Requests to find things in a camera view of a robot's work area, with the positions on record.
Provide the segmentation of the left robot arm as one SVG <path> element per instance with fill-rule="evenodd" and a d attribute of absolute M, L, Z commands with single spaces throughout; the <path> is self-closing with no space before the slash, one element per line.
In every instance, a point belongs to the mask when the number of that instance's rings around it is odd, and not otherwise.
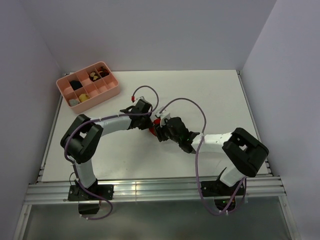
<path fill-rule="evenodd" d="M 79 194 L 82 197 L 91 200 L 98 193 L 98 180 L 94 174 L 92 157 L 101 137 L 118 131 L 150 128 L 152 109 L 151 103 L 141 97 L 116 115 L 91 119 L 80 114 L 75 118 L 62 137 L 60 145 L 67 161 L 74 167 L 76 179 L 81 185 Z"/>

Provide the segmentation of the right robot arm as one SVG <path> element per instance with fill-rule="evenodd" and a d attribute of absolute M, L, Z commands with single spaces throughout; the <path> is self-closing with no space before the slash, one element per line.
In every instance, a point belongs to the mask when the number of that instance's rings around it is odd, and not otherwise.
<path fill-rule="evenodd" d="M 180 117 L 158 117 L 150 131 L 159 142 L 171 140 L 187 154 L 225 154 L 231 165 L 222 171 L 216 183 L 222 195 L 229 194 L 242 178 L 254 178 L 270 153 L 263 143 L 241 127 L 223 134 L 203 134 L 188 130 Z"/>

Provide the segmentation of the red Santa sock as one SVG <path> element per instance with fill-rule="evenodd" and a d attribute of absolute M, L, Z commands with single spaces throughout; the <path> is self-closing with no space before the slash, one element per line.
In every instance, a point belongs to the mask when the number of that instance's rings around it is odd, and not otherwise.
<path fill-rule="evenodd" d="M 153 124 L 152 127 L 149 128 L 149 131 L 156 137 L 159 137 L 162 133 L 162 127 L 160 123 L 161 123 L 161 119 L 156 118 L 152 123 Z"/>

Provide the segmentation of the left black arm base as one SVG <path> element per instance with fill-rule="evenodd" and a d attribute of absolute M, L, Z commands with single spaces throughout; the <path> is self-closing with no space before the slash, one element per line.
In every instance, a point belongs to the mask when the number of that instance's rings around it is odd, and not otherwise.
<path fill-rule="evenodd" d="M 68 202 L 78 202 L 78 213 L 88 220 L 101 220 L 108 217 L 113 211 L 110 200 L 113 199 L 113 184 L 94 184 L 85 190 L 74 184 L 69 187 Z M 97 216 L 102 202 L 109 204 L 110 208 L 105 215 Z"/>

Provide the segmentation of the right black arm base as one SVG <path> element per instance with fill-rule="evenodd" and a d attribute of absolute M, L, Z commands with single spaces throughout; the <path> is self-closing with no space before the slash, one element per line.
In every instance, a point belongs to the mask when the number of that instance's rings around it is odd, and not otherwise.
<path fill-rule="evenodd" d="M 220 180 L 201 181 L 201 193 L 203 197 L 213 197 L 215 207 L 222 211 L 229 203 L 232 195 L 236 191 L 241 181 L 236 182 L 234 186 L 227 186 Z M 245 178 L 237 190 L 235 197 L 232 199 L 231 204 L 225 212 L 234 212 L 245 201 L 247 190 L 247 179 Z"/>

